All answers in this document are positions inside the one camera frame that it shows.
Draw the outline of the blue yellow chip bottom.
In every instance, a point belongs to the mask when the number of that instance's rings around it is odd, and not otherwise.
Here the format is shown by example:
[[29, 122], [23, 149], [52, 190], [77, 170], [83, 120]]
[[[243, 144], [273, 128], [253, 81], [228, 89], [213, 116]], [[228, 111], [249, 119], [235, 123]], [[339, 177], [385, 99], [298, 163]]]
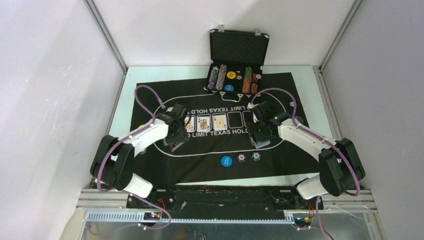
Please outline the blue yellow chip bottom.
[[260, 160], [262, 159], [262, 155], [261, 155], [261, 153], [260, 153], [260, 152], [258, 152], [258, 151], [254, 151], [254, 152], [252, 153], [251, 157], [252, 157], [252, 159], [253, 159], [255, 162], [260, 161]]

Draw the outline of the purple chip bottom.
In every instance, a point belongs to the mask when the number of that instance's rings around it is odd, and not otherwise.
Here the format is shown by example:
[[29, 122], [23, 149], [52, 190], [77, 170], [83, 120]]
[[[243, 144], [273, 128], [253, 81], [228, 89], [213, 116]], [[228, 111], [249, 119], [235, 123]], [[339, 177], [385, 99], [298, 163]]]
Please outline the purple chip bottom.
[[239, 163], [244, 163], [247, 159], [246, 155], [242, 152], [238, 153], [236, 159]]

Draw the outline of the red triangular all-in marker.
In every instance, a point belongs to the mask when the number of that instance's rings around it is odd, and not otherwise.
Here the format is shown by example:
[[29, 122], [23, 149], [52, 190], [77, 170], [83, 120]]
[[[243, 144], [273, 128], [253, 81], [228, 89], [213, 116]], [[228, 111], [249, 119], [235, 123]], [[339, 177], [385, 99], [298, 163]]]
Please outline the red triangular all-in marker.
[[177, 150], [178, 148], [180, 148], [183, 144], [184, 144], [183, 142], [179, 142], [179, 143], [176, 143], [176, 144], [172, 144], [172, 145], [171, 145], [171, 151], [172, 151], [172, 152], [176, 151], [176, 150]]

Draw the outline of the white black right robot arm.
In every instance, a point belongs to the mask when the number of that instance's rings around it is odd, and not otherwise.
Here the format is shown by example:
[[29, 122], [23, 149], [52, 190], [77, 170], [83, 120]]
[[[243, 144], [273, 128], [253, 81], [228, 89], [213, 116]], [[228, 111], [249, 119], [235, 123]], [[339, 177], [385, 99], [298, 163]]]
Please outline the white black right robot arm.
[[296, 184], [295, 192], [290, 196], [295, 208], [304, 209], [317, 196], [338, 197], [348, 189], [360, 186], [366, 173], [351, 140], [319, 135], [288, 113], [275, 113], [266, 101], [249, 103], [247, 109], [253, 117], [246, 122], [253, 145], [279, 138], [297, 146], [318, 162], [318, 175]]

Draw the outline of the blue round button chip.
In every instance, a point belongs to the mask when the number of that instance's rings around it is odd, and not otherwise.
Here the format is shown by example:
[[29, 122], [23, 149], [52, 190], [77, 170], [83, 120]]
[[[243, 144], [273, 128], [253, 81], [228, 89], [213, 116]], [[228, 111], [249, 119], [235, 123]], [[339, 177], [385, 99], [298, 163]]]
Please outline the blue round button chip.
[[221, 158], [220, 163], [223, 167], [228, 168], [233, 164], [233, 159], [229, 155], [225, 155]]

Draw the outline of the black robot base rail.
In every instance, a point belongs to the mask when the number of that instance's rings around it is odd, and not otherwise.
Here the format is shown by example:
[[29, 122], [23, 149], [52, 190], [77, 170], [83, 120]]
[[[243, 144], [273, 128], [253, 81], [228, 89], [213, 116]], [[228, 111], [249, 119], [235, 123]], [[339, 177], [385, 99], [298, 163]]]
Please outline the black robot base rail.
[[284, 220], [290, 210], [323, 210], [316, 197], [303, 199], [289, 186], [175, 185], [154, 188], [146, 198], [176, 220]]

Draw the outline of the blue card deck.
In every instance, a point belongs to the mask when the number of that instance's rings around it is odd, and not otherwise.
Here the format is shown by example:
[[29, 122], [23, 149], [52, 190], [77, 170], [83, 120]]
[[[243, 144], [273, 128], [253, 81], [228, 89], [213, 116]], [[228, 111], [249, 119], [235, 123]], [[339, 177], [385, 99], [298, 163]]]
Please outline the blue card deck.
[[270, 140], [267, 141], [259, 141], [253, 144], [256, 149], [260, 149], [262, 147], [268, 146], [271, 143]]

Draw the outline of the ten of diamonds card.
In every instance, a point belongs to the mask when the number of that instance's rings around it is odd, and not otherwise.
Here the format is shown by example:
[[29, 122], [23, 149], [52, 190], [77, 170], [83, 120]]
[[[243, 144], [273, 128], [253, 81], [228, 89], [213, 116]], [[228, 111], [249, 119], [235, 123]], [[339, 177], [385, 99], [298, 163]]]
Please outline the ten of diamonds card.
[[184, 119], [185, 128], [188, 133], [196, 131], [196, 118], [194, 116], [186, 116]]

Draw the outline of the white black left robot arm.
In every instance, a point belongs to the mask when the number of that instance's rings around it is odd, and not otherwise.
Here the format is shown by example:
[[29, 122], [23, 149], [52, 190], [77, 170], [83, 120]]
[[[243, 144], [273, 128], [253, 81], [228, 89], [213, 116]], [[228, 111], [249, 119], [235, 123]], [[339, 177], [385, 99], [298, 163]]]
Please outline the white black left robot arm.
[[171, 148], [188, 142], [185, 122], [188, 114], [185, 106], [176, 103], [127, 136], [104, 136], [90, 167], [90, 174], [97, 183], [137, 195], [145, 208], [153, 208], [158, 202], [158, 194], [152, 191], [153, 185], [149, 181], [134, 172], [135, 158], [159, 140]]

